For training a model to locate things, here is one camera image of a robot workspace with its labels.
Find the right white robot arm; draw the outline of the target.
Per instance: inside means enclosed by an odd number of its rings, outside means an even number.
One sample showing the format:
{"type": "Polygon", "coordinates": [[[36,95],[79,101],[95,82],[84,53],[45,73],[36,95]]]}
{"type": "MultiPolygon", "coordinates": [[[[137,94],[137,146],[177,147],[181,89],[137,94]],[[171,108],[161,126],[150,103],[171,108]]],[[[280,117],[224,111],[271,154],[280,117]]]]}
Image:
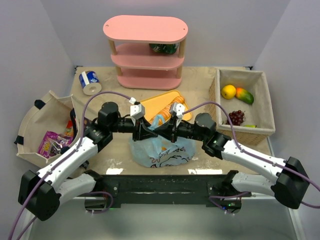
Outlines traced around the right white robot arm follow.
{"type": "Polygon", "coordinates": [[[290,157],[285,160],[263,154],[235,142],[216,130],[216,122],[208,113],[199,113],[193,124],[177,122],[176,116],[158,126],[155,133],[175,142],[178,138],[202,142],[204,152],[221,160],[242,165],[255,175],[237,172],[231,180],[237,192],[255,192],[275,197],[282,205],[298,209],[309,187],[302,163],[290,157]]]}

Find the red-brown chip bag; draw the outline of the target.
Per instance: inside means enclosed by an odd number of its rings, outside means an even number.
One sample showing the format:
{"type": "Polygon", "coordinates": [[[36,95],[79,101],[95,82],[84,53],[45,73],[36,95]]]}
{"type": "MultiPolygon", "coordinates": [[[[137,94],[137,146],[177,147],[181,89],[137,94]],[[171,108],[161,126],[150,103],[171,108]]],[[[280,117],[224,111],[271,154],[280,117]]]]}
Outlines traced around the red-brown chip bag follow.
{"type": "Polygon", "coordinates": [[[92,124],[92,121],[91,121],[90,119],[84,117],[84,119],[83,119],[83,124],[82,124],[82,126],[83,126],[83,131],[85,131],[88,127],[90,127],[91,124],[92,124]]]}

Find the beige canvas tote bag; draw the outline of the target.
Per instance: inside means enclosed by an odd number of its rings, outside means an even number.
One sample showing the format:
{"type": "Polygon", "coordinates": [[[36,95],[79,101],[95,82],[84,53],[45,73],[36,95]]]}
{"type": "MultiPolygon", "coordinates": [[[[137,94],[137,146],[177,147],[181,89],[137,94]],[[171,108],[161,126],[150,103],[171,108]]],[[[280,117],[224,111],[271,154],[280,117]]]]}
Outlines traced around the beige canvas tote bag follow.
{"type": "Polygon", "coordinates": [[[35,100],[24,116],[14,142],[17,145],[17,156],[39,168],[51,164],[59,154],[46,158],[38,153],[46,132],[62,134],[71,120],[72,111],[75,113],[76,126],[79,127],[84,106],[74,95],[58,97],[51,90],[41,99],[35,100]]]}

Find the purple snack packet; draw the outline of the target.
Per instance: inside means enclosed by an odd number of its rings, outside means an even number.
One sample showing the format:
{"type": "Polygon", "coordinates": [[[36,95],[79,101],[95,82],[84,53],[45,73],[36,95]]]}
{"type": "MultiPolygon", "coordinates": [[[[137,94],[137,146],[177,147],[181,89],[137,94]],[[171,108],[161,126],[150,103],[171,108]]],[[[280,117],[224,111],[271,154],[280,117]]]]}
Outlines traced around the purple snack packet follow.
{"type": "Polygon", "coordinates": [[[63,147],[72,143],[73,137],[47,131],[38,147],[37,153],[49,159],[61,153],[63,147]]]}

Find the light blue plastic bag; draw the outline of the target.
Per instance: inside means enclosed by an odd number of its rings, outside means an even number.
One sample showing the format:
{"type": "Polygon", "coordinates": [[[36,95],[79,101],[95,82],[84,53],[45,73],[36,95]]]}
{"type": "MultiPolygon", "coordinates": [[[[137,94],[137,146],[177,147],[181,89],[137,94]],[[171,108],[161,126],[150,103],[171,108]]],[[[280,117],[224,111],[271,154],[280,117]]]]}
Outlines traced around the light blue plastic bag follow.
{"type": "Polygon", "coordinates": [[[162,136],[145,140],[128,140],[133,161],[147,168],[162,168],[188,163],[196,153],[196,143],[191,139],[178,137],[172,143],[162,136]],[[166,151],[162,151],[161,142],[166,142],[166,151]]]}

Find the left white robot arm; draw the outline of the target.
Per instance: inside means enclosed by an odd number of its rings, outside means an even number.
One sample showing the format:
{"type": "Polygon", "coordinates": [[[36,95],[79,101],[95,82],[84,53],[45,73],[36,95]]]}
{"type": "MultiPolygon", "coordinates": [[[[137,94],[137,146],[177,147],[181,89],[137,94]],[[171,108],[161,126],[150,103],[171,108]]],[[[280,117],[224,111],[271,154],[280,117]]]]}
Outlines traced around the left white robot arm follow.
{"type": "Polygon", "coordinates": [[[102,105],[98,116],[84,126],[84,132],[75,144],[53,163],[38,172],[27,171],[21,178],[18,202],[39,220],[48,220],[63,203],[74,197],[97,190],[102,194],[104,178],[93,170],[80,176],[69,176],[86,160],[97,155],[112,140],[114,133],[132,134],[134,140],[156,136],[148,129],[145,108],[140,102],[130,107],[129,117],[121,117],[115,102],[102,105]]]}

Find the red snack packet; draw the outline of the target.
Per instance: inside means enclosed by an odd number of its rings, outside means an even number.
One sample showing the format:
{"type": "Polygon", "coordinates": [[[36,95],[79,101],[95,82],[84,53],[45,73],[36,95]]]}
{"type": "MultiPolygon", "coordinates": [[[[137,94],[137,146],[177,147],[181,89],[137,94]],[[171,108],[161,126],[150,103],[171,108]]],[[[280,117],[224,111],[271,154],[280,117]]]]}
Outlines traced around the red snack packet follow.
{"type": "Polygon", "coordinates": [[[71,120],[68,121],[65,130],[63,132],[64,136],[67,137],[73,137],[74,136],[74,127],[73,127],[73,122],[71,120]]]}

